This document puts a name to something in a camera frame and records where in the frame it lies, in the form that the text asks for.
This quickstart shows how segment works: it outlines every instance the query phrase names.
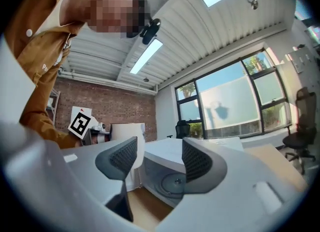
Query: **person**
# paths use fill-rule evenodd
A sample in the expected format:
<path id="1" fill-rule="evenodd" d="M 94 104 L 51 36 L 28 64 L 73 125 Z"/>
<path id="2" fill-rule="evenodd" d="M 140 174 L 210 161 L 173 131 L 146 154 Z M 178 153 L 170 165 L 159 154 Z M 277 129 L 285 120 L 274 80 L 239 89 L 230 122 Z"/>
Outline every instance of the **person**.
<path id="1" fill-rule="evenodd" d="M 72 38 L 85 23 L 96 32 L 132 38 L 149 19 L 146 0 L 23 0 L 4 32 L 13 55 L 36 85 L 20 123 L 62 149 L 81 146 L 74 135 L 57 131 L 46 112 Z"/>

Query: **brown jacket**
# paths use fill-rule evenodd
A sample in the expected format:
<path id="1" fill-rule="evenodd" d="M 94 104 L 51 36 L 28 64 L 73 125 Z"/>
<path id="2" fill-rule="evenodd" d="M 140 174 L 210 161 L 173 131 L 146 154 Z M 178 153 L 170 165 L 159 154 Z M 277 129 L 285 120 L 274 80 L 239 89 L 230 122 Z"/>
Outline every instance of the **brown jacket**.
<path id="1" fill-rule="evenodd" d="M 23 0 L 7 26 L 4 36 L 13 55 L 36 85 L 26 104 L 20 123 L 37 131 L 45 140 L 58 143 L 60 148 L 72 148 L 77 138 L 55 130 L 46 107 L 54 87 L 58 69 L 70 52 L 64 48 L 66 42 L 75 37 L 82 22 L 55 27 L 37 36 L 28 37 L 27 30 L 37 32 L 59 0 Z M 60 63 L 55 64 L 63 50 Z"/>

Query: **black office chair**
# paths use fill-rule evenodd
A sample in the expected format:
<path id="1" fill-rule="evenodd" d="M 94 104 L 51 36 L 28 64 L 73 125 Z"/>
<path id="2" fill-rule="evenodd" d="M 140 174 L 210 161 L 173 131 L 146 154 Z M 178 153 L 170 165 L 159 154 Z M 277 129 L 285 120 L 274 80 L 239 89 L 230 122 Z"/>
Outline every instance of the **black office chair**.
<path id="1" fill-rule="evenodd" d="M 182 139 L 183 137 L 190 137 L 190 124 L 187 124 L 186 120 L 180 120 L 175 126 L 176 138 Z"/>
<path id="2" fill-rule="evenodd" d="M 317 129 L 315 124 L 317 98 L 314 92 L 308 92 L 306 87 L 300 89 L 296 93 L 295 105 L 298 110 L 298 124 L 297 132 L 290 134 L 285 137 L 282 142 L 283 144 L 291 149 L 295 150 L 295 153 L 285 153 L 285 158 L 292 156 L 289 162 L 295 159 L 299 160 L 301 165 L 301 174 L 305 174 L 305 166 L 302 158 L 312 158 L 316 160 L 314 155 L 311 155 L 308 151 L 308 145 L 313 144 Z"/>

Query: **red brick wall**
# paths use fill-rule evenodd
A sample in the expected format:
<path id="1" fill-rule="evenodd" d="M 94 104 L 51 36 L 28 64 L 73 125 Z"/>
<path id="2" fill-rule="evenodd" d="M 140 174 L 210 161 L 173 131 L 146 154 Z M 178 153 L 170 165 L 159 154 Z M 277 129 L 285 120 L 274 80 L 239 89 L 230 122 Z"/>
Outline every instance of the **red brick wall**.
<path id="1" fill-rule="evenodd" d="M 54 89 L 60 91 L 55 127 L 68 132 L 73 106 L 90 108 L 98 122 L 110 124 L 145 123 L 145 140 L 157 139 L 155 97 L 98 84 L 58 78 Z"/>

